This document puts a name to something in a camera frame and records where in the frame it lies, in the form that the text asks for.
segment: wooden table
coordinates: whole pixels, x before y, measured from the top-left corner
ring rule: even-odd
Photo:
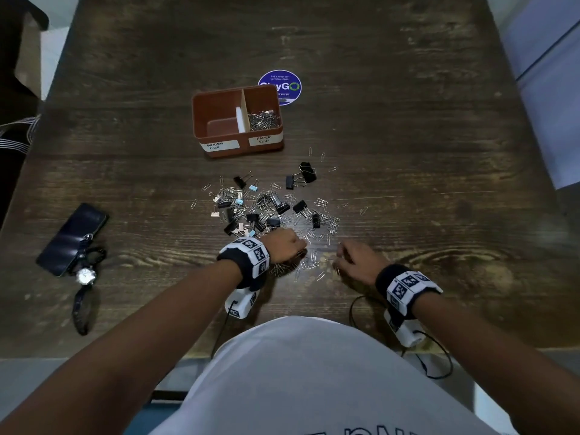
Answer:
[[[303,83],[285,149],[208,160],[192,95],[277,68]],[[579,263],[485,0],[81,0],[0,239],[0,357],[74,354],[230,240],[204,185],[250,170],[283,184],[302,160],[319,178],[296,195],[329,200],[341,236],[530,344],[579,345]],[[74,280],[34,264],[83,201],[111,215],[88,337],[69,322]],[[326,259],[337,238],[314,244]],[[346,323],[358,295],[330,262],[273,285],[224,337],[288,314]],[[388,336],[381,308],[354,314]]]

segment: watch face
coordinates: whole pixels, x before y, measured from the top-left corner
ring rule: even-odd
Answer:
[[[97,278],[97,273],[93,269],[85,267],[76,272],[76,281],[81,285],[92,284]]]

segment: purple sticker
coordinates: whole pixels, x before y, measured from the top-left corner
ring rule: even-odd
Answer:
[[[258,81],[258,85],[272,84],[278,90],[280,106],[288,105],[298,99],[302,92],[302,83],[298,76],[287,70],[272,70]]]

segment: black phone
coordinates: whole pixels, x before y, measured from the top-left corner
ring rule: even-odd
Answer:
[[[82,203],[38,256],[36,263],[54,276],[62,276],[75,262],[81,241],[96,235],[108,219],[105,212]]]

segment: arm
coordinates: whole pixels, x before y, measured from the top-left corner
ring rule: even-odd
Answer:
[[[306,247],[289,229],[262,242],[271,263]],[[2,421],[0,434],[122,432],[241,280],[229,260],[193,270],[63,364]]]
[[[365,244],[344,241],[335,264],[374,285],[389,262]],[[572,373],[437,293],[420,295],[412,312],[505,409],[520,433],[580,431],[580,379]]]

